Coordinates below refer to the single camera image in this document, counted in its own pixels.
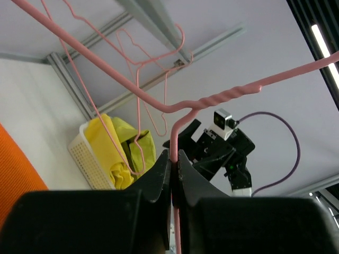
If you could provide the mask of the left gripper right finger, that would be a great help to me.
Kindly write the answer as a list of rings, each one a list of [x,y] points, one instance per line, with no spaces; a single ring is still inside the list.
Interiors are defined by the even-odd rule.
[[[317,201],[229,197],[178,158],[182,253],[338,253],[338,228]]]

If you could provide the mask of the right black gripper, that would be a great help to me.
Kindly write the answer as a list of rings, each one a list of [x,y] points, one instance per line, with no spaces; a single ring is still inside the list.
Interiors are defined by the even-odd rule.
[[[183,150],[192,159],[192,166],[200,175],[211,181],[220,168],[225,168],[227,175],[245,168],[255,144],[242,130],[235,129],[226,141],[205,130],[196,142],[192,136],[200,125],[201,122],[194,119],[177,139],[177,150]]]

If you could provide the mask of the olive green trousers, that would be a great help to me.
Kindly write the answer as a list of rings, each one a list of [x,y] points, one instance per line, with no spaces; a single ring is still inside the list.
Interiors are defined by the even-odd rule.
[[[129,166],[140,178],[156,162],[156,148],[149,130],[139,131],[118,117],[111,121],[128,159]]]

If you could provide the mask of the pink hanger with orange trousers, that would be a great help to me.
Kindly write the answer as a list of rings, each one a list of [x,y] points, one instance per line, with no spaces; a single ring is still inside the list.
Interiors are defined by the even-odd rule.
[[[98,57],[96,54],[92,53],[87,47],[82,45],[78,40],[76,40],[69,33],[64,31],[61,27],[59,27],[54,21],[50,18],[42,14],[38,9],[36,9],[33,5],[31,5],[27,1],[14,1],[19,8],[24,10],[30,16],[32,16],[35,20],[37,20],[40,24],[46,27],[49,31],[55,34],[62,41],[70,45],[73,49],[79,52],[82,56],[84,56],[91,63],[96,65],[99,69],[117,81],[119,84],[124,86],[127,90],[135,94],[139,99],[145,101],[147,104],[156,108],[157,110],[163,113],[175,113],[184,108],[190,108],[191,112],[187,114],[185,117],[178,120],[172,128],[171,138],[177,141],[177,136],[179,133],[179,129],[188,121],[193,119],[198,111],[204,110],[211,106],[216,106],[221,103],[225,103],[232,99],[240,98],[244,95],[254,94],[261,91],[263,86],[267,86],[270,84],[274,84],[295,76],[303,75],[308,72],[322,69],[327,67],[330,64],[334,64],[338,62],[338,52],[330,55],[329,57],[323,58],[321,60],[314,61],[312,63],[308,63],[306,65],[281,72],[279,74],[249,83],[244,86],[236,86],[229,90],[225,90],[219,94],[214,94],[209,97],[204,97],[198,101],[182,101],[176,103],[174,105],[165,105],[156,99],[149,96],[146,92],[138,88],[136,85],[132,84],[128,79],[122,76],[118,71],[112,68],[108,63],[106,63],[103,59]]]

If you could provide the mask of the pink hanger of yellow trousers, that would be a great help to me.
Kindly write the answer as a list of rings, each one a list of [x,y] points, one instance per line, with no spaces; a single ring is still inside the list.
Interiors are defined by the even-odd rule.
[[[83,14],[70,12],[74,19],[92,30],[92,34],[82,41],[85,47],[94,53],[103,53],[104,60],[115,64],[118,72],[131,81],[136,79],[137,68],[140,68],[138,80],[143,90],[162,82],[166,72],[174,73],[188,65],[176,55],[179,49],[168,50],[118,5],[124,11],[99,29]],[[84,57],[75,49],[69,50],[63,61],[90,110],[95,105],[102,113],[110,112],[133,98],[132,92],[109,76],[99,76],[97,71],[91,71],[89,65],[84,65]],[[94,105],[88,99],[88,92],[96,93],[92,97]]]

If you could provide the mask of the yellow trousers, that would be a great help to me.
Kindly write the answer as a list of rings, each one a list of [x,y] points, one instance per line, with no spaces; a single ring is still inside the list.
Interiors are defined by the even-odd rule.
[[[90,120],[84,135],[115,188],[123,190],[129,187],[133,183],[133,177],[111,118],[102,114],[101,118]]]

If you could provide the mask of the orange trousers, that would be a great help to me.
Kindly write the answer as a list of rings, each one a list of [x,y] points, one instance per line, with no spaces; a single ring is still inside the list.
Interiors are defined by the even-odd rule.
[[[47,190],[26,155],[1,126],[1,226],[23,194]]]

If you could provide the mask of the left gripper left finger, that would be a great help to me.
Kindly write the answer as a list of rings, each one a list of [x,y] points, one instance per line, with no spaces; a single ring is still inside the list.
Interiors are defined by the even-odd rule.
[[[165,253],[171,163],[164,150],[125,190],[29,192],[1,229],[1,253]]]

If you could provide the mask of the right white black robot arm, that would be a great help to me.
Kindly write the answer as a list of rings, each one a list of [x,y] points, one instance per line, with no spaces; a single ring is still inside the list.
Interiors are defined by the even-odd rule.
[[[208,181],[212,180],[220,168],[225,168],[234,196],[252,194],[252,178],[246,163],[247,156],[255,149],[255,144],[237,128],[237,121],[226,120],[224,129],[212,124],[197,141],[192,135],[201,125],[193,120],[178,136],[178,149],[184,150],[193,168]]]

